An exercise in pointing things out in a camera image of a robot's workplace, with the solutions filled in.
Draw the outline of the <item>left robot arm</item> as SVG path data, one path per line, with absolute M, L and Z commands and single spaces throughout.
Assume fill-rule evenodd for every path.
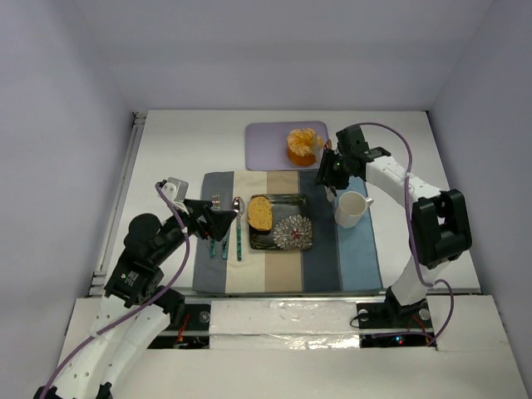
M 85 340 L 67 355 L 37 398 L 113 398 L 140 355 L 171 325 L 183 323 L 185 297 L 161 285 L 161 265 L 190 237 L 220 241 L 236 213 L 187 199 L 170 206 L 165 222 L 140 214 L 129 225 L 125 248 L 104 287 Z

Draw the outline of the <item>slice of bread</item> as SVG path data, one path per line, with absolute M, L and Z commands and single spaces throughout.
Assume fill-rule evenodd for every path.
M 248 207 L 249 225 L 258 231 L 269 231 L 273 227 L 272 205 L 265 196 L 254 196 Z

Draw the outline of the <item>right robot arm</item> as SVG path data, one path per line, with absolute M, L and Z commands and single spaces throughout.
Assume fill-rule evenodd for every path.
M 381 146 L 371 147 L 357 123 L 337 132 L 337 143 L 326 143 L 315 182 L 329 199 L 345 190 L 351 178 L 360 178 L 394 199 L 405 211 L 411 253 L 401 276 L 387 288 L 381 303 L 363 303 L 355 321 L 361 330 L 386 336 L 406 330 L 410 320 L 426 309 L 426 296 L 438 284 L 449 263 L 472 245 L 466 200 L 459 190 L 444 190 L 412 172 L 413 156 L 405 166 Z

